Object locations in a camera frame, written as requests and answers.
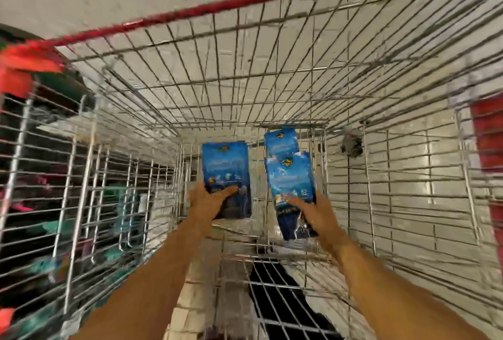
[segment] hand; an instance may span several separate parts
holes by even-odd
[[[320,191],[316,191],[316,204],[307,203],[299,197],[289,199],[288,203],[302,210],[307,222],[311,224],[320,237],[328,236],[337,229],[342,230],[337,222],[330,200],[325,198]]]
[[[228,186],[216,193],[208,193],[204,184],[198,182],[194,189],[189,191],[189,218],[195,218],[198,222],[211,223],[222,206],[223,201],[238,191],[237,185]]]

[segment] black cloth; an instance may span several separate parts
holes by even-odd
[[[285,267],[276,259],[271,258],[267,261],[268,262],[254,262],[254,267],[250,275],[250,280],[252,282],[299,287],[292,276],[286,272]],[[321,330],[330,331],[325,332],[323,335],[319,330],[306,330],[306,335],[309,340],[343,340],[343,337],[336,331],[332,323],[325,316],[312,310],[309,304],[307,304],[306,298],[300,289],[250,284],[248,294],[255,305],[255,311],[259,318],[263,317],[264,319],[279,321],[279,316],[280,321],[283,323],[294,325],[300,323],[302,326],[317,329],[319,327]],[[283,340],[288,337],[291,340],[306,338],[304,332],[299,328],[285,327],[286,333],[288,334],[287,337],[279,324],[265,324],[263,327],[265,327],[267,336],[271,340]]]

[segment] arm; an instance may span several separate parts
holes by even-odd
[[[379,340],[484,340],[484,333],[436,300],[429,291],[388,270],[351,241],[338,225],[330,201],[292,198],[318,232],[323,248],[338,262],[349,292]]]
[[[171,321],[185,275],[211,220],[237,187],[210,195],[202,184],[189,192],[188,218],[162,247],[131,273],[107,304],[92,312],[72,340],[161,340]]]

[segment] wire basket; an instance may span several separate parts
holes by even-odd
[[[168,338],[373,338],[317,242],[282,240],[263,137],[292,125],[349,235],[501,338],[502,14],[500,0],[224,0],[10,46],[57,49],[94,94],[36,71],[26,95],[3,85],[3,336],[68,336],[184,219],[200,145],[245,140],[252,218],[214,221]],[[47,106],[58,120],[37,122]]]

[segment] snack bag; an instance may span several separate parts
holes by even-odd
[[[268,158],[267,176],[283,238],[288,241],[318,236],[305,221],[300,209],[286,202],[291,197],[300,197],[308,203],[315,202],[309,153],[297,152]]]
[[[245,142],[205,143],[202,152],[203,180],[208,192],[214,193],[232,185],[239,187],[237,194],[223,202],[215,219],[251,217],[248,145]]]
[[[267,132],[264,135],[266,145],[266,157],[297,153],[299,143],[297,134],[293,128],[284,128],[279,131]]]

